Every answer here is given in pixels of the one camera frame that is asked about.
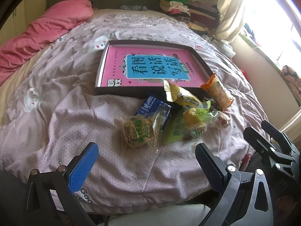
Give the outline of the clear red pastry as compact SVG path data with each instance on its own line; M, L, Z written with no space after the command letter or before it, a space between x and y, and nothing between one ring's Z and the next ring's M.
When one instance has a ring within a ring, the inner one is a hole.
M230 124L230 122L231 119L228 115L224 114L221 111L216 111L211 121L211 125L221 129L221 128L225 128L228 124Z

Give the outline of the green bag yellow cake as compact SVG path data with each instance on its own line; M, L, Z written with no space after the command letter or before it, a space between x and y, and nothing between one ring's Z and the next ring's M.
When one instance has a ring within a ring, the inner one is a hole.
M185 138L196 138L207 131L217 116L217 110L210 110L211 102L204 102L205 108L181 108L167 122L162 136L163 144L169 144Z

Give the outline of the orange egg roll pack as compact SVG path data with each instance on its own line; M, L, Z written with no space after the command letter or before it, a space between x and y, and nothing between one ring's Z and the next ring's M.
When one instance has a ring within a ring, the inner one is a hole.
M226 110L234 101L215 73L211 75L208 82L201 85L201 89L213 97L223 111Z

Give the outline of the clear bag crispy rice cake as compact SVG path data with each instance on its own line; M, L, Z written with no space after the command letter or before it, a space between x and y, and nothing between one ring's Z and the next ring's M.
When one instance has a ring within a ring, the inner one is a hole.
M118 120L121 131L122 145L124 148L137 149L149 146L156 149L161 143L162 133L154 132L152 127L143 124L135 127L134 118L137 116L120 116Z

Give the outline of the yellow Alpenliebe candy bag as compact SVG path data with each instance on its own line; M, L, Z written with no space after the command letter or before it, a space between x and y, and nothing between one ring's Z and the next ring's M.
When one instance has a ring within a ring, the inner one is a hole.
M176 103L185 109L202 107L202 102L188 90L177 85L163 81L163 87L166 94L166 100L171 103Z

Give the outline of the blue biscuit packet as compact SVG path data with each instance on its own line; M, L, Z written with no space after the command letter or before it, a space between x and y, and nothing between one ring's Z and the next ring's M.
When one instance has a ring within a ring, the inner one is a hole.
M161 134L171 113L171 105L150 94L142 103L134 118L135 127L146 124L152 127L154 132Z

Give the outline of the lilac patterned duvet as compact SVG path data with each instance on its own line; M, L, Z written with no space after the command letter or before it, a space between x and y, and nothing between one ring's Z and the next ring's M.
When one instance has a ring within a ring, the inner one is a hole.
M33 169L68 164L90 142L100 150L82 190L82 206L94 213L133 213L191 199L209 183L191 151L192 141L129 147L125 127L139 128L142 101L96 95L93 87L102 52L88 47L100 36L146 39L195 47L234 101L225 127L208 127L198 138L223 161L239 166L252 151L243 130L267 118L241 71L186 25L167 18L106 14L53 43L22 81L1 128L1 170L26 182Z

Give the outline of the pile of folded clothes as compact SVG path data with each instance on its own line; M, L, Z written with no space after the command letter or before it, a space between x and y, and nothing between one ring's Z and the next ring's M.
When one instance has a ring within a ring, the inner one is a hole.
M200 36L213 34L219 25L217 5L196 0L160 0L160 8Z

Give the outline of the cream curtain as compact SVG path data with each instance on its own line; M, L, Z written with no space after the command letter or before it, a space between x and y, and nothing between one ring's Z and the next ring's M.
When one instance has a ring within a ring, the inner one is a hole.
M220 17L214 37L232 42L244 25L245 0L218 0L217 9Z

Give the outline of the pink quilt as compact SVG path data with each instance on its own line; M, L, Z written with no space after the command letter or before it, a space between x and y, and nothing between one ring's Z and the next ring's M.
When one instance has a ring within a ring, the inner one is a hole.
M61 1L1 46L1 84L40 50L93 16L90 0Z

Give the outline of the dark patterned pillow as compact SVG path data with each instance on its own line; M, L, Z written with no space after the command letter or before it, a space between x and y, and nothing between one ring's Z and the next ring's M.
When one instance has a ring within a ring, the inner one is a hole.
M147 11L147 7L142 5L121 5L120 9L127 11Z

